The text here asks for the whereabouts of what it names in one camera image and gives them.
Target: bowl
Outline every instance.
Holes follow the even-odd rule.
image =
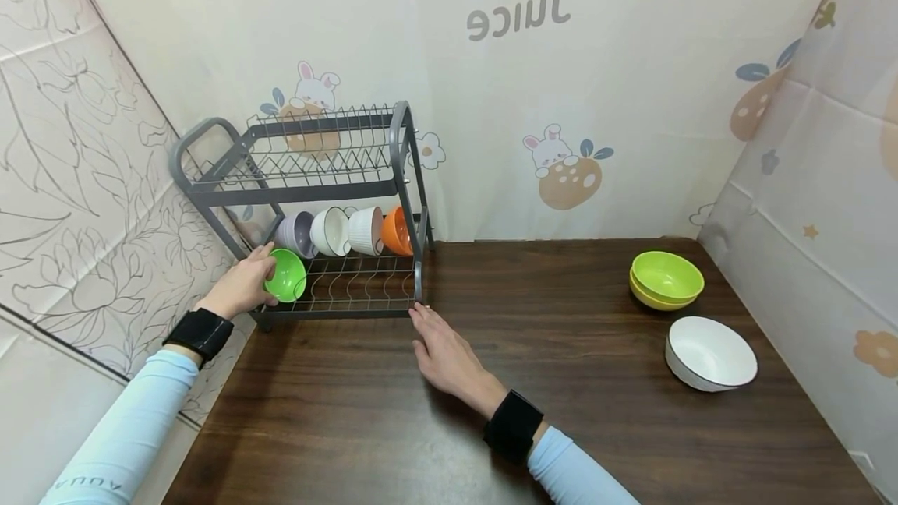
[[[325,256],[343,257],[349,253],[349,219],[339,207],[332,207],[315,215],[312,221],[312,242]]]
[[[380,228],[380,238],[384,240],[385,246],[399,256],[412,255],[412,239],[408,237],[408,226],[405,223],[402,205],[387,214],[384,226]]]
[[[349,217],[349,245],[356,252],[379,256],[384,250],[380,229],[384,226],[384,212],[379,207],[357,210]]]
[[[637,281],[636,276],[633,274],[633,270],[630,270],[630,290],[633,291],[634,297],[636,297],[639,302],[648,306],[650,309],[663,310],[666,312],[683,309],[684,306],[690,305],[690,303],[695,300],[695,298],[690,298],[689,300],[676,303],[658,300],[657,298],[652,297],[649,293],[643,291],[642,287],[639,287],[639,281]]]
[[[758,374],[758,359],[748,342],[702,316],[684,316],[672,324],[664,358],[679,380],[702,392],[743,387]]]
[[[311,260],[318,253],[312,242],[313,221],[314,216],[307,210],[284,217],[275,232],[275,244]]]
[[[280,302],[293,302],[306,290],[306,267],[295,253],[285,249],[271,250],[275,270],[265,281],[265,291]]]
[[[671,304],[694,300],[705,287],[702,272],[675,253],[640,253],[633,260],[632,274],[646,294]]]

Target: wristband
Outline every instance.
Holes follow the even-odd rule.
[[[176,324],[163,341],[163,345],[175,344],[186,347],[202,357],[202,365],[205,365],[222,351],[232,331],[234,324],[230,320],[225,320],[206,309],[193,310],[187,312]]]
[[[542,422],[543,413],[511,391],[483,428],[483,440],[512,464],[524,464],[533,446],[533,434]]]

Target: wall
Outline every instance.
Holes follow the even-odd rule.
[[[898,503],[896,43],[898,0],[823,1],[699,239]]]
[[[178,132],[408,99],[459,241],[696,235],[819,2],[96,1]]]
[[[89,0],[0,0],[0,121],[0,487],[36,503],[231,258],[172,187],[174,133]],[[138,503],[161,500],[250,330],[202,372]]]

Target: dark wood tabletop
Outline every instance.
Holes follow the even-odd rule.
[[[702,269],[696,303],[662,313],[632,297],[628,269],[650,249]],[[643,504],[879,502],[692,240],[439,244],[426,283],[484,366]],[[664,339],[689,315],[744,336],[754,383],[704,394],[675,379]],[[165,503],[550,503],[491,456],[483,420],[421,379],[414,338],[410,320],[257,331]]]

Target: dish rack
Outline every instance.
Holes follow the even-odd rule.
[[[223,137],[215,150],[223,155],[203,154],[208,149],[201,148],[200,140],[212,129]],[[417,185],[417,211],[408,187],[409,166]],[[249,312],[263,331],[270,331],[272,322],[281,318],[407,316],[415,300],[424,300],[425,255],[433,249],[433,229],[408,102],[317,114],[288,109],[279,115],[253,116],[243,134],[227,120],[209,118],[178,141],[170,169],[178,187],[238,259],[247,256],[253,244],[232,233],[235,229],[229,225],[234,222],[225,207],[270,207],[273,219],[260,234],[264,244],[284,219],[284,203],[398,194],[409,223],[412,256],[351,252],[347,257],[303,258],[307,278],[302,297]]]

